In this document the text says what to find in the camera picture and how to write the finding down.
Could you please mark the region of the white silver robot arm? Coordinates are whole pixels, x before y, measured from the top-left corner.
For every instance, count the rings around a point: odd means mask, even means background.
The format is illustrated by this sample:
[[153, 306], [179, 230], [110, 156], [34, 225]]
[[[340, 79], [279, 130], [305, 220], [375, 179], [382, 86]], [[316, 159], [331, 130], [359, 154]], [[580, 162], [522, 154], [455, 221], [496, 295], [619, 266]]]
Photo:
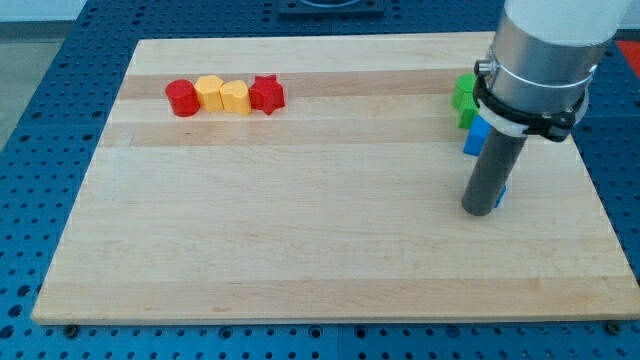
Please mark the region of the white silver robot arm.
[[488, 52], [489, 92], [529, 113], [582, 97], [630, 0], [507, 0]]

